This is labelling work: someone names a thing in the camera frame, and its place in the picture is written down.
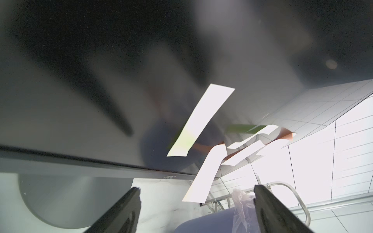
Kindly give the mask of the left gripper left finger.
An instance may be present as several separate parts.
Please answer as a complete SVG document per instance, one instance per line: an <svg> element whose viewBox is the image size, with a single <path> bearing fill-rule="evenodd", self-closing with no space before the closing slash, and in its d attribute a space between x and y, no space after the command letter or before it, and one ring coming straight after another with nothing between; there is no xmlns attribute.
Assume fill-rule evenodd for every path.
<svg viewBox="0 0 373 233"><path fill-rule="evenodd" d="M140 188L132 187L85 233L134 233L141 211Z"/></svg>

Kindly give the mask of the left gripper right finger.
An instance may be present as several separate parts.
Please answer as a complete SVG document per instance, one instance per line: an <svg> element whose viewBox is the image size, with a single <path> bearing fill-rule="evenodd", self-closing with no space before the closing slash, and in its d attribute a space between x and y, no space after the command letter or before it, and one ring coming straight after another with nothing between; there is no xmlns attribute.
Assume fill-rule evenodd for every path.
<svg viewBox="0 0 373 233"><path fill-rule="evenodd" d="M274 194L265 186L254 187L255 211L261 233L312 233Z"/></svg>

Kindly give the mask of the pink note bottom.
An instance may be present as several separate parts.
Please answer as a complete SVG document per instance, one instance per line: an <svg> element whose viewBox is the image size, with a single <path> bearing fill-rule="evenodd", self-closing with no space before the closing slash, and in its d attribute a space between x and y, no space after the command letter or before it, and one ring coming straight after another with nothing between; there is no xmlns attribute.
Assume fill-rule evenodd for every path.
<svg viewBox="0 0 373 233"><path fill-rule="evenodd" d="M227 156L225 144L214 146L208 153L182 202L205 203L223 159Z"/></svg>

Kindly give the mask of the yellow strip note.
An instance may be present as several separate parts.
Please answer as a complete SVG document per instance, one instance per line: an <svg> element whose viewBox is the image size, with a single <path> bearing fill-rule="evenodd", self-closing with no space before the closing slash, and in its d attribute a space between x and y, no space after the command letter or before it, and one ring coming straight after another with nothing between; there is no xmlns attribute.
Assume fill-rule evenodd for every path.
<svg viewBox="0 0 373 233"><path fill-rule="evenodd" d="M231 87L210 84L167 156L186 157L204 128L234 91Z"/></svg>

